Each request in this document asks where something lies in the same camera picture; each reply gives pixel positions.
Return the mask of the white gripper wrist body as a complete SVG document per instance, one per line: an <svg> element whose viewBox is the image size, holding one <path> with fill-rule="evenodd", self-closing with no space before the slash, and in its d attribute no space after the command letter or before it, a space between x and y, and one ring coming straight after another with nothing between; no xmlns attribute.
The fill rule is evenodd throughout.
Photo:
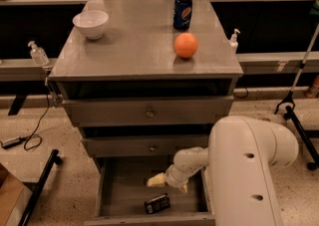
<svg viewBox="0 0 319 226"><path fill-rule="evenodd" d="M166 170L164 175L166 183L173 188L185 187L191 178L189 172L181 171L174 164Z"/></svg>

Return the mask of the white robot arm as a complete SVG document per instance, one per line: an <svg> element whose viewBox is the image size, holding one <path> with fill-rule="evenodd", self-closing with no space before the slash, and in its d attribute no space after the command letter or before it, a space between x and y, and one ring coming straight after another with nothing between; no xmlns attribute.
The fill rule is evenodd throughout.
<svg viewBox="0 0 319 226"><path fill-rule="evenodd" d="M186 189L206 167L216 226L284 226L270 167L291 165L298 151L295 135L279 123L226 116L213 126L208 147L178 151L147 186Z"/></svg>

